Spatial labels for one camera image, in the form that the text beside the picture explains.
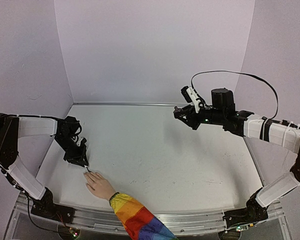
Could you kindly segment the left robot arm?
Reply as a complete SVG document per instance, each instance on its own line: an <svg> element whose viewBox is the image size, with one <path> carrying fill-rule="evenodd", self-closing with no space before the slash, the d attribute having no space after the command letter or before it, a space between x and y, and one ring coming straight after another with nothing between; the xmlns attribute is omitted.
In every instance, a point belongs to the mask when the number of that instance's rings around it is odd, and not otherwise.
<svg viewBox="0 0 300 240"><path fill-rule="evenodd" d="M63 150L64 161L88 167L87 140L81 132L81 123L73 116L0 113L0 169L11 185L39 200L37 209L48 219L57 215L58 208L44 198L49 190L36 179L35 167L52 142Z"/></svg>

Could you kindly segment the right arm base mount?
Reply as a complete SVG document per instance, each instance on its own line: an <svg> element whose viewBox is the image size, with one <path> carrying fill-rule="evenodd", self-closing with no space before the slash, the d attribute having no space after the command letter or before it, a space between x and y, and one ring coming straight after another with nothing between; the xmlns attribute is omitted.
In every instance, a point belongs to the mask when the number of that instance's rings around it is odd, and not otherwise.
<svg viewBox="0 0 300 240"><path fill-rule="evenodd" d="M222 219L225 221L228 230L243 225L256 224L268 219L268 208L262 207L257 202L257 193L258 191L249 198L245 208L228 210L224 213Z"/></svg>

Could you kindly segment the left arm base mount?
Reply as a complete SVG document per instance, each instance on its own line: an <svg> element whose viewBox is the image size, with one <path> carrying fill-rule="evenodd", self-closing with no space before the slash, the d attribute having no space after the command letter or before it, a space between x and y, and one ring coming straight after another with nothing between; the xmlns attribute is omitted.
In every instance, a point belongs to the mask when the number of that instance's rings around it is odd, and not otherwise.
<svg viewBox="0 0 300 240"><path fill-rule="evenodd" d="M75 209L66 205L56 204L53 201L53 193L46 187L43 197L32 200L32 215L71 224L74 219Z"/></svg>

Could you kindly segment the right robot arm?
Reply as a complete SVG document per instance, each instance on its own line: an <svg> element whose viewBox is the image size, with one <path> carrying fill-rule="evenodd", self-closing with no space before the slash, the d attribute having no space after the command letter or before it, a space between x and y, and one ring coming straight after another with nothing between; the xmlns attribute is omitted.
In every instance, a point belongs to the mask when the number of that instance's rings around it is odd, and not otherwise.
<svg viewBox="0 0 300 240"><path fill-rule="evenodd" d="M252 197L258 207L266 208L300 186L300 124L236 110L233 92L226 88L211 91L211 105L207 105L191 86L183 87L181 94L188 104L175 107L173 115L192 130L197 130L201 124L217 125L244 138L254 155L264 158L261 160L263 170L268 166L267 160L278 160L287 154L292 166L276 170L276 177L270 177L268 184Z"/></svg>

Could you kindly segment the mannequin hand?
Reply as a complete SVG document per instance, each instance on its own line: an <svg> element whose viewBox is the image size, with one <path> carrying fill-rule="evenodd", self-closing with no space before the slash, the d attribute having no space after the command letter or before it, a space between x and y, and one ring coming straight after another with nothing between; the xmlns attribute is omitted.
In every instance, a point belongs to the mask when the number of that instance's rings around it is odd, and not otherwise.
<svg viewBox="0 0 300 240"><path fill-rule="evenodd" d="M97 198L109 201L116 193L110 182L98 172L85 172L86 187Z"/></svg>

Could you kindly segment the rainbow sleeve forearm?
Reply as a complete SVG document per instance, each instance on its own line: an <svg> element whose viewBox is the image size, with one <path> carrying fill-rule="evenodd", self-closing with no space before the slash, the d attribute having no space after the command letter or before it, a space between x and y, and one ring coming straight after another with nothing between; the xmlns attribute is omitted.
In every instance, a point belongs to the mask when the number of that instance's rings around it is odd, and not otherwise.
<svg viewBox="0 0 300 240"><path fill-rule="evenodd" d="M109 200L115 215L132 240L176 240L177 237L143 204L116 192Z"/></svg>

